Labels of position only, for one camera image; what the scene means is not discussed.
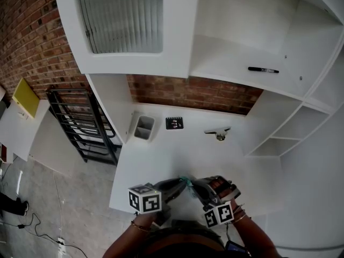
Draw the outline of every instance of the gray container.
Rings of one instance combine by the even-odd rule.
[[[148,116],[139,116],[136,123],[134,136],[136,138],[149,141],[152,135],[155,119]]]

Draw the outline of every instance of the white shelving unit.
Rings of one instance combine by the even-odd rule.
[[[133,106],[123,74],[197,76],[264,89],[250,113],[232,123],[246,156],[285,154],[344,103],[344,0],[163,0],[162,52],[154,54],[92,54],[80,1],[57,2],[76,62],[90,74],[124,145]],[[154,20],[151,14],[138,17]],[[121,24],[116,33],[130,39],[132,27]],[[141,29],[149,36],[155,33],[149,28]]]

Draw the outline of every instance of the concrete floor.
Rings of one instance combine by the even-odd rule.
[[[26,217],[4,212],[3,221],[18,225],[29,224],[32,213],[41,220],[38,234],[48,234],[57,240],[61,235],[61,214],[54,183],[54,171],[35,162],[17,158],[0,182],[0,190],[16,198],[16,187],[20,171],[19,197],[27,200],[30,210]],[[62,237],[66,244],[78,246],[88,258],[102,257],[106,249],[118,238],[134,219],[134,215],[109,208],[109,200],[116,169],[113,166],[89,161],[74,169],[72,178],[55,173],[62,207]],[[34,232],[34,225],[27,228]],[[38,238],[25,230],[5,226],[7,245],[0,243],[0,254],[4,258],[53,258],[58,256],[58,246]],[[215,231],[226,242],[225,226]],[[242,243],[234,227],[230,226],[231,240]],[[65,257],[82,258],[83,254],[67,247]]]

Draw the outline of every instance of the brick wall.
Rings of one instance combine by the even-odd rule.
[[[56,0],[0,0],[0,85],[10,98],[24,77],[39,98],[88,86],[63,30]]]
[[[247,114],[263,90],[199,77],[127,75],[133,101]]]

